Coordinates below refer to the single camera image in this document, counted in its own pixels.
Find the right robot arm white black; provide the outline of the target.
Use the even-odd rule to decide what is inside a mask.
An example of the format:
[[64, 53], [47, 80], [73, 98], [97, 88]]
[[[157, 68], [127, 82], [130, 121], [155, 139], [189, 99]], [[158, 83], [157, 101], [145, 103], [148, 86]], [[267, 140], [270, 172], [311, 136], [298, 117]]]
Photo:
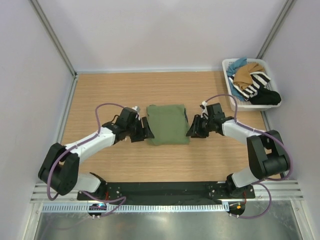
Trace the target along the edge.
[[200, 107], [202, 113], [194, 116], [187, 137], [204, 139], [215, 132], [247, 147], [248, 167], [226, 177], [225, 192], [229, 197], [241, 198], [250, 185], [290, 170], [291, 159], [278, 131], [246, 126], [226, 116], [220, 103], [208, 105], [204, 101]]

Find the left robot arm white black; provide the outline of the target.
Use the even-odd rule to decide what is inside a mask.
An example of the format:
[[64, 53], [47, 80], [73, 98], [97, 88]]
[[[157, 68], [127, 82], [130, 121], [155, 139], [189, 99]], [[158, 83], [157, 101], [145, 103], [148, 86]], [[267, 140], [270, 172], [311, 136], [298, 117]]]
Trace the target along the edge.
[[119, 115], [104, 124], [99, 123], [94, 133], [70, 144], [54, 143], [48, 150], [38, 171], [38, 178], [58, 195], [78, 191], [82, 197], [89, 194], [95, 200], [106, 197], [107, 183], [95, 173], [82, 174], [80, 164], [99, 151], [112, 147], [125, 138], [141, 142], [152, 139], [147, 117], [140, 117], [136, 107], [124, 107]]

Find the tan tank top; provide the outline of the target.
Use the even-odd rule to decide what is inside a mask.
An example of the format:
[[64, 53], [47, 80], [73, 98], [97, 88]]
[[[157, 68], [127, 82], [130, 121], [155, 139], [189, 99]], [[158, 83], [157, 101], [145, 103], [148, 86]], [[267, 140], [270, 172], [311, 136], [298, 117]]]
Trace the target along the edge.
[[244, 90], [253, 84], [251, 73], [264, 71], [265, 68], [262, 65], [255, 62], [248, 63], [236, 71], [233, 84], [241, 90]]

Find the green tank top blue trim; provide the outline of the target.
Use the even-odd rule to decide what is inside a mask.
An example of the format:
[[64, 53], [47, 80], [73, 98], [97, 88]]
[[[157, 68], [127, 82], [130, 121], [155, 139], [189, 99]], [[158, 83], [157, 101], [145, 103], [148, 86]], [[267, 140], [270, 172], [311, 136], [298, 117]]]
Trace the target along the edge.
[[183, 104], [149, 105], [146, 107], [147, 121], [154, 138], [148, 139], [152, 146], [188, 145], [186, 136], [190, 126]]

